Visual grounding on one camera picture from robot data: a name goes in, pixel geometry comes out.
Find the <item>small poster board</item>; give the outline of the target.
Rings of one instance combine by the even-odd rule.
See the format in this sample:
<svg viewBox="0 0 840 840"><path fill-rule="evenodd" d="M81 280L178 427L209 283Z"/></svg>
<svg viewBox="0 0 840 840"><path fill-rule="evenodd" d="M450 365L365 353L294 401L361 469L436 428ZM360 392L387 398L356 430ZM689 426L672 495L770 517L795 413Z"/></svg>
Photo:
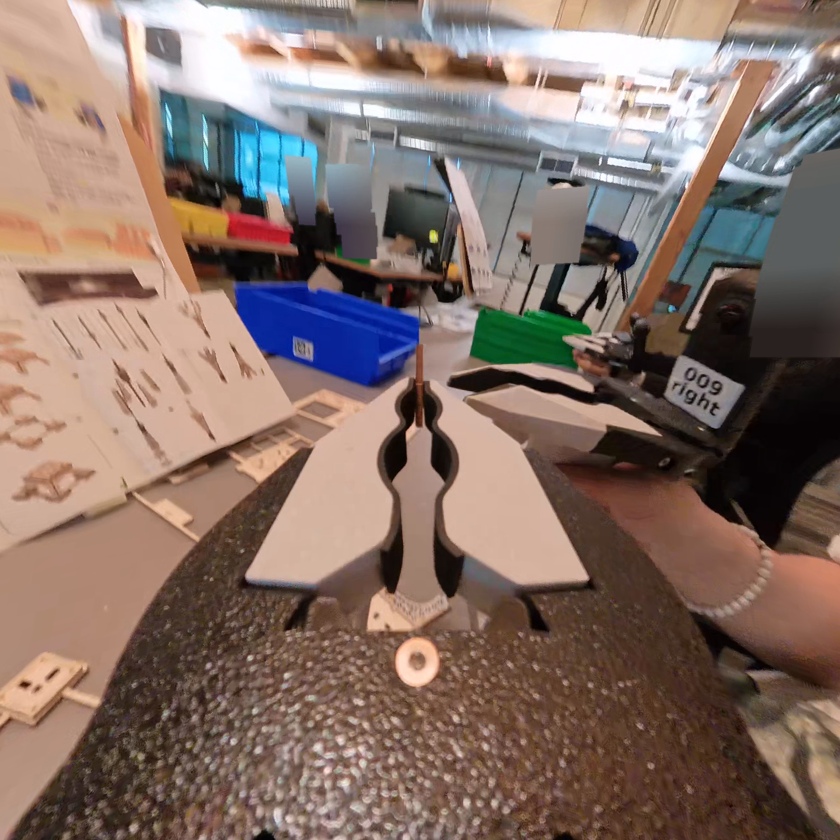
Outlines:
<svg viewBox="0 0 840 840"><path fill-rule="evenodd" d="M485 229L463 171L448 157L444 158L444 171L458 214L459 262L465 291L471 297L483 298L493 287Z"/></svg>

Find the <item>folded assembly instruction booklet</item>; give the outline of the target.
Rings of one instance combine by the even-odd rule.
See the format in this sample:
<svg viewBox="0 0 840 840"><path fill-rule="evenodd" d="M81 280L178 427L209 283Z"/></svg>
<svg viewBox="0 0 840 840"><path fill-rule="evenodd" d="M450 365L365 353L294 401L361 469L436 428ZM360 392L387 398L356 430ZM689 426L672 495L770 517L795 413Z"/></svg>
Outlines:
<svg viewBox="0 0 840 840"><path fill-rule="evenodd" d="M21 270L74 269L2 269L2 550L294 414L225 291L40 307Z"/></svg>

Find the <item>wooden poster backing board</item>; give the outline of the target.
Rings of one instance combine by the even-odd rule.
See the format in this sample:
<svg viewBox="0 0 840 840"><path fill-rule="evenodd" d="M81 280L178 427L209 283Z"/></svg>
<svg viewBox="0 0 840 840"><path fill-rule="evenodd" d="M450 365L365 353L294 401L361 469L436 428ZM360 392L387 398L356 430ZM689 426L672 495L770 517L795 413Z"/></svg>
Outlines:
<svg viewBox="0 0 840 840"><path fill-rule="evenodd" d="M200 287L193 264L165 192L160 95L149 76L146 30L141 22L124 15L119 16L119 23L129 91L129 116L119 117L122 132L164 252L186 291L197 293Z"/></svg>

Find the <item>black computer monitor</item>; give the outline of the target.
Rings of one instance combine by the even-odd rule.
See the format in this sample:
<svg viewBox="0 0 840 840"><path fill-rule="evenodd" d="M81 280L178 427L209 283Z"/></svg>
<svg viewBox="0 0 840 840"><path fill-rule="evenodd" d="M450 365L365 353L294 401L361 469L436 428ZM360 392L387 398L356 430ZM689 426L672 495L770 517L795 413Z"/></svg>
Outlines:
<svg viewBox="0 0 840 840"><path fill-rule="evenodd" d="M423 247L439 245L448 210L449 200L443 194L392 188L388 192L382 236L403 236Z"/></svg>

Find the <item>wooden support post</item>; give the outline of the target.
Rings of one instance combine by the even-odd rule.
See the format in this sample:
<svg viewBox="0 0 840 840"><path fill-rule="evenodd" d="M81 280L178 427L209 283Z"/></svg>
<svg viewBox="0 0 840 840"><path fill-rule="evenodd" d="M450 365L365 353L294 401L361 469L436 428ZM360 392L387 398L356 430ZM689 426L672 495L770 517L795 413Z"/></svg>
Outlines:
<svg viewBox="0 0 840 840"><path fill-rule="evenodd" d="M617 330L628 330L634 314L643 317L651 314L700 212L718 182L723 166L728 162L775 69L776 63L768 59L739 62L721 116L654 249L644 277L616 324Z"/></svg>

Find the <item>green plastic bin stack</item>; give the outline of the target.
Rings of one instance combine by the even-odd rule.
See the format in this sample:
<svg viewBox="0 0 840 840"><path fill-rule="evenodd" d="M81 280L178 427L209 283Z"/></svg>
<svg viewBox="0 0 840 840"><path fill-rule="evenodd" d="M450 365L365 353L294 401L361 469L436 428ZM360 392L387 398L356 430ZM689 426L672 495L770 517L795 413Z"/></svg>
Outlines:
<svg viewBox="0 0 840 840"><path fill-rule="evenodd" d="M490 364L540 363L573 369L573 348L564 341L570 335L592 335L586 324L537 310L523 315L482 308L469 355Z"/></svg>

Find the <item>person's right hand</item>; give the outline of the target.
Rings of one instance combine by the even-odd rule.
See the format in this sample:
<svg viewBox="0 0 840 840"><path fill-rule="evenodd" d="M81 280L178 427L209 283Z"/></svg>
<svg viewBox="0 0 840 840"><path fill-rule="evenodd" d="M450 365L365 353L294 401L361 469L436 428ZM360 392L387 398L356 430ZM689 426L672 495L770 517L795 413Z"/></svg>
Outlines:
<svg viewBox="0 0 840 840"><path fill-rule="evenodd" d="M637 469L571 465L560 469L577 490L635 539L695 613L706 616L687 601L685 584L693 582L705 560L729 550L740 539L766 548L750 530L709 509L685 481Z"/></svg>

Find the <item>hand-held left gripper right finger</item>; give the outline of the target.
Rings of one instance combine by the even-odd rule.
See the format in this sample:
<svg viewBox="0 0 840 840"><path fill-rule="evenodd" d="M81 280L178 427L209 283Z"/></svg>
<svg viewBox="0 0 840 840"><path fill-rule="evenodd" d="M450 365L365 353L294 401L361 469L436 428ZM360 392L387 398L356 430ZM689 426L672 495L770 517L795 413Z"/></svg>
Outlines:
<svg viewBox="0 0 840 840"><path fill-rule="evenodd" d="M590 575L520 444L435 381L425 384L425 422L443 481L434 569L446 596L587 587Z"/></svg>

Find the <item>large instruction poster sheet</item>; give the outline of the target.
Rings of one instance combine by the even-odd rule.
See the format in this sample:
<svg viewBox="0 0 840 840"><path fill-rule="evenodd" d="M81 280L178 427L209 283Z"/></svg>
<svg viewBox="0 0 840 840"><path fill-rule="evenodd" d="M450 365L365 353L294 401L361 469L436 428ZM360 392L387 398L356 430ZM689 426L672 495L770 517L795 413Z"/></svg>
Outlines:
<svg viewBox="0 0 840 840"><path fill-rule="evenodd" d="M2 258L139 266L165 252L117 99L67 2L1 2Z"/></svg>

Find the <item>blue plastic bin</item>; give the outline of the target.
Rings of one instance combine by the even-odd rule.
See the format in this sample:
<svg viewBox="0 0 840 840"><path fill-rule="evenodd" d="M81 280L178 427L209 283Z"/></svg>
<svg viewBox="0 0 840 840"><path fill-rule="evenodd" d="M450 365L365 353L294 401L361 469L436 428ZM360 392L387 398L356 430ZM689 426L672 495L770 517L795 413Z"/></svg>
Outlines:
<svg viewBox="0 0 840 840"><path fill-rule="evenodd" d="M419 341L419 320L345 293L303 282L234 284L236 309L265 354L359 385L400 374Z"/></svg>

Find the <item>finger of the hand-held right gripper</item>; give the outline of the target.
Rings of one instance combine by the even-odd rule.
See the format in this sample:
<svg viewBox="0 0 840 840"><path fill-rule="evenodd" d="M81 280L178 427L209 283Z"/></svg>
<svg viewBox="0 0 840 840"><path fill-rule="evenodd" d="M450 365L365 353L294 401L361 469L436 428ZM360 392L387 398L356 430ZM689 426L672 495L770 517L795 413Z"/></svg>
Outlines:
<svg viewBox="0 0 840 840"><path fill-rule="evenodd" d="M469 393L489 392L507 385L521 385L581 403L595 401L595 386L582 374L549 364L485 364L449 376L449 387Z"/></svg>
<svg viewBox="0 0 840 840"><path fill-rule="evenodd" d="M504 385L468 395L465 404L519 443L545 455L593 454L613 433L646 443L661 442L656 428L615 405L581 402L525 385Z"/></svg>

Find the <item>person's right forearm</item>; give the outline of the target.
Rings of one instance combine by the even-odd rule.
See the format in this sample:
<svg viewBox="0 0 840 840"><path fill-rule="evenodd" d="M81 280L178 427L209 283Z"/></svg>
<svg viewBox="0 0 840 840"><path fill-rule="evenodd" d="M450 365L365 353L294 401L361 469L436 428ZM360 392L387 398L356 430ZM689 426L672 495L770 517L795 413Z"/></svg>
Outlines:
<svg viewBox="0 0 840 840"><path fill-rule="evenodd" d="M699 566L685 596L767 665L838 691L838 563L740 539Z"/></svg>

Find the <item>wooden empty frame piece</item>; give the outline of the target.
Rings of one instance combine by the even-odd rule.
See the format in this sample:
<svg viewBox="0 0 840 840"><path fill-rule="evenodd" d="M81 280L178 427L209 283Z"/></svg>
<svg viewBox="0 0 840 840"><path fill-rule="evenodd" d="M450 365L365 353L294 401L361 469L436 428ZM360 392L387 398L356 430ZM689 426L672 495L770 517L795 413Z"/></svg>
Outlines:
<svg viewBox="0 0 840 840"><path fill-rule="evenodd" d="M295 412L289 422L178 469L166 477L164 482L174 487L180 486L205 475L220 461L226 460L234 465L235 472L258 486L298 451L313 448L317 443L316 439L301 432L298 427L300 422L318 426L328 433L360 413L366 404L321 389L295 401L294 407Z"/></svg>

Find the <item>row of yellow bins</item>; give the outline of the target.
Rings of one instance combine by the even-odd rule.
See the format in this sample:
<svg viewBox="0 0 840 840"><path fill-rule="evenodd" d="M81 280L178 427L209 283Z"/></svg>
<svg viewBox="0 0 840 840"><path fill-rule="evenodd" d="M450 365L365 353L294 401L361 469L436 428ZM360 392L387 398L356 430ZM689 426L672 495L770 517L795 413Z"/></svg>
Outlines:
<svg viewBox="0 0 840 840"><path fill-rule="evenodd" d="M173 196L169 196L168 200L182 233L210 238L228 236L229 222L225 211Z"/></svg>

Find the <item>dark packaging card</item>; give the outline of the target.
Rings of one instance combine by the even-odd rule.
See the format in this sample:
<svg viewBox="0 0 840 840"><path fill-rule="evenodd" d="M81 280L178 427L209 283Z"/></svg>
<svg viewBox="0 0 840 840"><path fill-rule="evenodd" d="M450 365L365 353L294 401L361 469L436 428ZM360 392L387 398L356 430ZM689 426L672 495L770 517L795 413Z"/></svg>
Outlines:
<svg viewBox="0 0 840 840"><path fill-rule="evenodd" d="M19 277L29 295L40 306L91 300L149 300L159 296L146 287L130 269L21 270Z"/></svg>

